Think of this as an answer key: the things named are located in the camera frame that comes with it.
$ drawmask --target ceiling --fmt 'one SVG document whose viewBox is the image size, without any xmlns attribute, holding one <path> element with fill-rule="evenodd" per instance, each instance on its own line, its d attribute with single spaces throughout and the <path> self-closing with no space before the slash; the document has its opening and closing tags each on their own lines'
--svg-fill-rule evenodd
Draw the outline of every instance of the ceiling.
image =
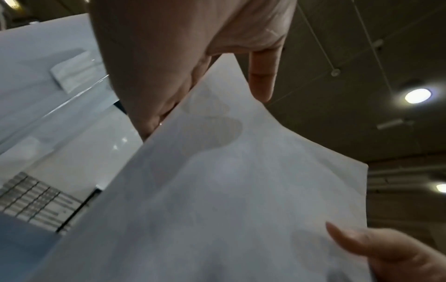
<svg viewBox="0 0 446 282">
<path fill-rule="evenodd" d="M 13 20 L 85 11 L 83 0 L 29 0 L 28 8 Z M 446 182 L 444 26 L 444 0 L 299 0 L 266 104 L 289 129 L 369 164 L 369 226 L 438 248 L 433 229 L 446 226 L 446 196 L 435 191 Z M 237 59 L 246 75 L 248 57 Z M 433 92 L 428 101 L 404 102 L 414 81 Z M 377 128 L 395 119 L 404 122 Z"/>
</svg>

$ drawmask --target black grid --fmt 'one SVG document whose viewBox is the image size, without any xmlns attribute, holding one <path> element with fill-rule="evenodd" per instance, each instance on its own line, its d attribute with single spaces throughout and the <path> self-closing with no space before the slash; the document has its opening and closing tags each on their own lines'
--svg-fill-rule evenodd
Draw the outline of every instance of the black grid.
<svg viewBox="0 0 446 282">
<path fill-rule="evenodd" d="M 82 202 L 21 172 L 0 188 L 0 210 L 47 230 L 65 234 L 99 192 L 94 191 L 93 194 L 93 197 Z"/>
</svg>

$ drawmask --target round light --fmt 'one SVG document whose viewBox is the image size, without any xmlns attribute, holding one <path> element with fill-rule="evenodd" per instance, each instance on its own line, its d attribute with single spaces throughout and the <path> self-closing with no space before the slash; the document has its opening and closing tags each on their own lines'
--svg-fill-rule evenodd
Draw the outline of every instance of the round light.
<svg viewBox="0 0 446 282">
<path fill-rule="evenodd" d="M 405 99 L 408 103 L 418 104 L 418 103 L 426 101 L 431 96 L 432 96 L 432 93 L 429 90 L 427 90 L 425 88 L 420 88 L 420 89 L 413 90 L 413 91 L 409 92 L 406 95 Z"/>
<path fill-rule="evenodd" d="M 438 184 L 437 190 L 441 193 L 446 193 L 446 184 Z"/>
</svg>

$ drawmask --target glowing light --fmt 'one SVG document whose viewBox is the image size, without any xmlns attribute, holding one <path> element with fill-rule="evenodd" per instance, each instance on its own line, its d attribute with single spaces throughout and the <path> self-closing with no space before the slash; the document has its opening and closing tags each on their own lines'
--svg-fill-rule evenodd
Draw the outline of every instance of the glowing light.
<svg viewBox="0 0 446 282">
<path fill-rule="evenodd" d="M 446 184 L 438 184 L 437 190 L 441 193 L 446 193 Z"/>
<path fill-rule="evenodd" d="M 413 90 L 413 91 L 409 92 L 406 95 L 405 99 L 408 103 L 418 104 L 418 103 L 426 101 L 431 96 L 432 96 L 432 93 L 429 90 L 420 88 L 420 89 Z"/>
<path fill-rule="evenodd" d="M 16 0 L 4 0 L 4 2 L 11 7 L 11 9 L 19 10 L 20 9 L 20 3 Z"/>
</svg>

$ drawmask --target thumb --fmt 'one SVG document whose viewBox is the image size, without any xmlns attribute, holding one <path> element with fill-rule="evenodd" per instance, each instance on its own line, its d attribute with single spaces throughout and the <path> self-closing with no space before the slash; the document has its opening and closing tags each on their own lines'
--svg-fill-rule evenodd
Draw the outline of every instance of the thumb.
<svg viewBox="0 0 446 282">
<path fill-rule="evenodd" d="M 414 257 L 421 243 L 396 230 L 341 230 L 332 223 L 326 228 L 333 240 L 346 251 L 383 261 L 401 261 Z"/>
<path fill-rule="evenodd" d="M 273 95 L 282 48 L 283 43 L 249 55 L 249 88 L 260 102 L 268 102 Z"/>
</svg>

